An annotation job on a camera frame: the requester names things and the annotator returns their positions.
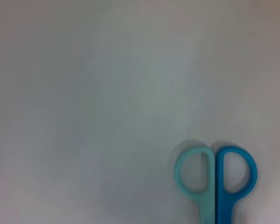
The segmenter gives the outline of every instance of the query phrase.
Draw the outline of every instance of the plastic handle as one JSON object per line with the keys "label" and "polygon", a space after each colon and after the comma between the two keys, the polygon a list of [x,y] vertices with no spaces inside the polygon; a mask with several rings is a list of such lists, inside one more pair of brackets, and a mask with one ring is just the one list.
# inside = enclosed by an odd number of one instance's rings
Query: plastic handle
{"label": "plastic handle", "polygon": [[[235,193],[224,189],[224,156],[226,153],[237,153],[248,163],[250,177],[247,184]],[[254,188],[257,181],[257,167],[252,156],[244,149],[237,146],[221,147],[216,154],[216,220],[217,224],[231,224],[232,209],[235,203],[247,196]]]}
{"label": "plastic handle", "polygon": [[[182,165],[186,159],[196,153],[204,153],[208,159],[208,184],[204,191],[194,192],[183,182],[181,177]],[[178,188],[199,207],[199,217],[201,224],[215,224],[215,156],[212,150],[207,147],[189,148],[183,152],[176,160],[174,168],[174,179]]]}

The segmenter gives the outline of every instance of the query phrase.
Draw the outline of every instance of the white background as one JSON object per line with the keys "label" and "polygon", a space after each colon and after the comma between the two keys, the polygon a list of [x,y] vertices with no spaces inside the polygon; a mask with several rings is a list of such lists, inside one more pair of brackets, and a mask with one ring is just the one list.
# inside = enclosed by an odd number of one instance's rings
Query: white background
{"label": "white background", "polygon": [[0,0],[0,224],[198,223],[185,140],[247,149],[233,223],[280,224],[280,0]]}

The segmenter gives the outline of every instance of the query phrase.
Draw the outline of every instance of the scissors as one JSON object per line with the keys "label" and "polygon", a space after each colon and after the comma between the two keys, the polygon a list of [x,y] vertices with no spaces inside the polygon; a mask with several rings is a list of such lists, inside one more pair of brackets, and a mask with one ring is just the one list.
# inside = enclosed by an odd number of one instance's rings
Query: scissors
{"label": "scissors", "polygon": [[[241,155],[248,164],[250,177],[246,185],[235,193],[224,189],[224,156],[226,153]],[[208,161],[208,185],[202,192],[189,189],[182,181],[183,163],[192,155],[203,153]],[[257,167],[252,156],[237,146],[223,146],[215,154],[207,147],[193,147],[185,150],[176,160],[174,179],[178,188],[199,207],[200,224],[231,224],[232,210],[236,202],[247,196],[257,181]]]}

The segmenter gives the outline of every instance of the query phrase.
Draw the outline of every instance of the blue scissor handle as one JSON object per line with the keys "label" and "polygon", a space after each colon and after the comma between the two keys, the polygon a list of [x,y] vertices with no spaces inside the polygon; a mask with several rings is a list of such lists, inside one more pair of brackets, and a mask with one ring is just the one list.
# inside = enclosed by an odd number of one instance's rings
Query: blue scissor handle
{"label": "blue scissor handle", "polygon": [[[250,177],[247,184],[235,193],[224,189],[224,156],[226,153],[237,153],[248,163]],[[216,223],[231,224],[232,209],[235,203],[247,196],[254,188],[257,181],[257,167],[252,156],[244,149],[237,146],[224,146],[216,153]]]}
{"label": "blue scissor handle", "polygon": [[[206,154],[208,159],[208,184],[203,192],[190,190],[183,182],[181,177],[182,165],[187,158],[196,154]],[[176,160],[174,167],[174,179],[179,189],[199,207],[201,224],[215,224],[215,156],[211,149],[207,147],[188,148]]]}

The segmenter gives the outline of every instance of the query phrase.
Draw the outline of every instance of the turquoise plastic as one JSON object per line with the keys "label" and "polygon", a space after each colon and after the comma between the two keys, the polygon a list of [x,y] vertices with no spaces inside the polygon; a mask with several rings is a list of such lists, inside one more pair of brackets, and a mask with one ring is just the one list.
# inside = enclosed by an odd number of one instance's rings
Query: turquoise plastic
{"label": "turquoise plastic", "polygon": [[[224,156],[233,152],[241,155],[248,163],[250,177],[247,184],[235,193],[224,189]],[[236,202],[247,196],[254,188],[257,181],[257,167],[252,156],[244,149],[237,146],[221,147],[216,153],[216,221],[217,224],[231,224],[232,209]]]}
{"label": "turquoise plastic", "polygon": [[[208,184],[204,191],[194,192],[190,190],[183,182],[181,177],[182,165],[186,159],[196,153],[204,153],[208,159]],[[215,156],[211,149],[207,147],[189,148],[183,152],[175,163],[174,179],[179,189],[199,207],[199,216],[201,224],[215,224]]]}

